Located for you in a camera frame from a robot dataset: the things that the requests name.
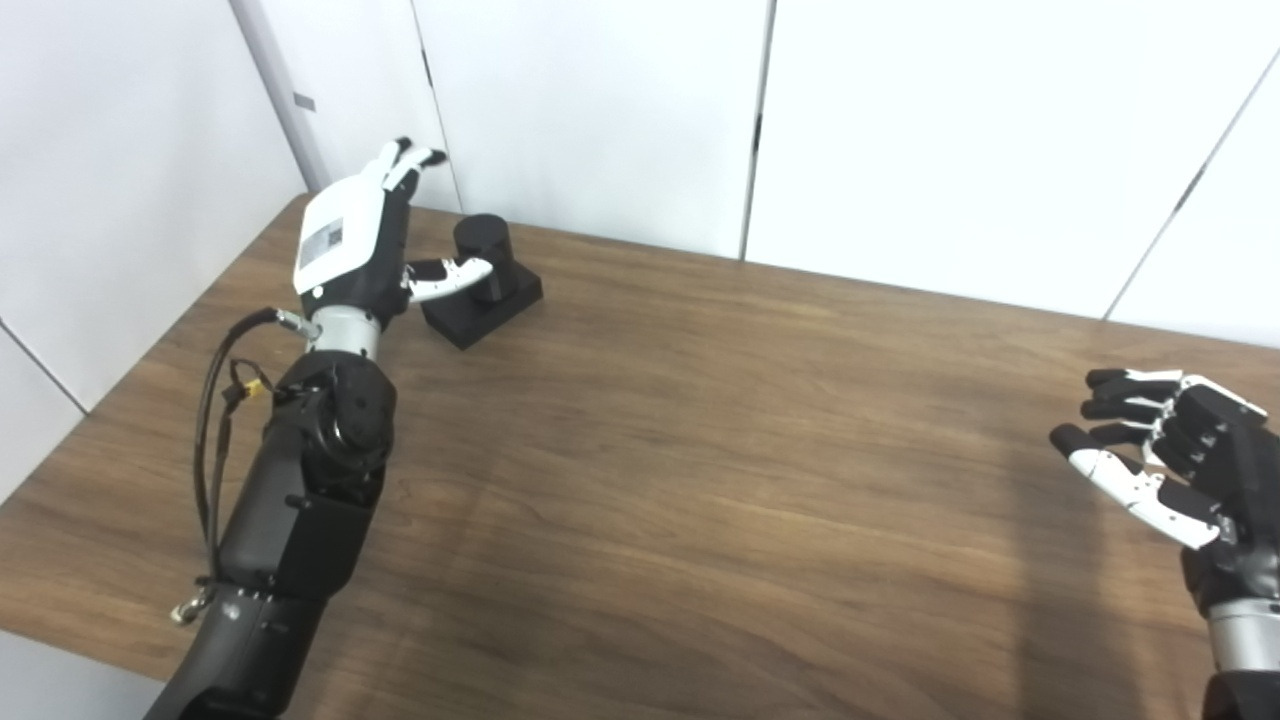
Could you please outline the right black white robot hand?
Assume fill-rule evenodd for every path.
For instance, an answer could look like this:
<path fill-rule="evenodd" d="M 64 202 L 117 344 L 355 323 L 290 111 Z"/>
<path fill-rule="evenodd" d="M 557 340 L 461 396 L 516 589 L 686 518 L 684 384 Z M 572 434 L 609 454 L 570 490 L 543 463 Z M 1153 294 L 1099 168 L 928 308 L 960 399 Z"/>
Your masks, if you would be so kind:
<path fill-rule="evenodd" d="M 1277 602 L 1277 436 L 1257 404 L 1204 375 L 1087 373 L 1091 396 L 1050 443 L 1147 527 L 1175 541 L 1197 611 Z"/>

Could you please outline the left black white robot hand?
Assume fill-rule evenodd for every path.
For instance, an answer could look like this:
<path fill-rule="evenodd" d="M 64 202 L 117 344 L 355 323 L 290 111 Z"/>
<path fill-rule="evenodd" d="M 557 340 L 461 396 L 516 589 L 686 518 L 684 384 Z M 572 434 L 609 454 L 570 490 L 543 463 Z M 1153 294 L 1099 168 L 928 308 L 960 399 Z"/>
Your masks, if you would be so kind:
<path fill-rule="evenodd" d="M 484 258 L 406 259 L 420 176 L 444 164 L 438 149 L 394 138 L 360 172 L 316 193 L 303 210 L 293 287 L 303 315 L 352 307 L 388 327 L 411 304 L 467 290 L 494 272 Z"/>

